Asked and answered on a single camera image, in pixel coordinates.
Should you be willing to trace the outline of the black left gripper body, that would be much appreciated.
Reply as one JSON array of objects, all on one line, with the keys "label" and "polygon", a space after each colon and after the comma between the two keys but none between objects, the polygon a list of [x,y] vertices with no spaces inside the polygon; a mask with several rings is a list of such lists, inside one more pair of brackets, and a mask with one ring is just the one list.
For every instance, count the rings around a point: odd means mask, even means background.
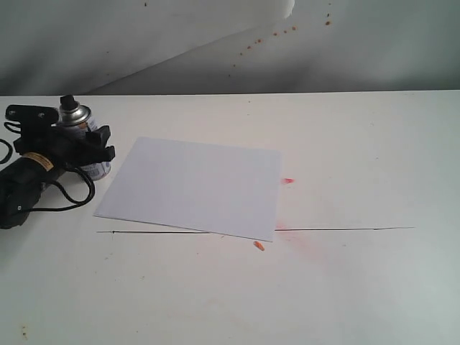
[{"label": "black left gripper body", "polygon": [[[24,152],[20,157],[1,170],[2,229],[23,225],[31,213],[70,211],[86,205],[86,199],[72,198],[58,182],[64,173],[75,173],[86,179],[81,166],[70,161],[75,139],[64,133],[34,139],[30,144],[23,144]],[[50,186],[56,187],[70,204],[57,208],[38,207],[42,193]]]}]

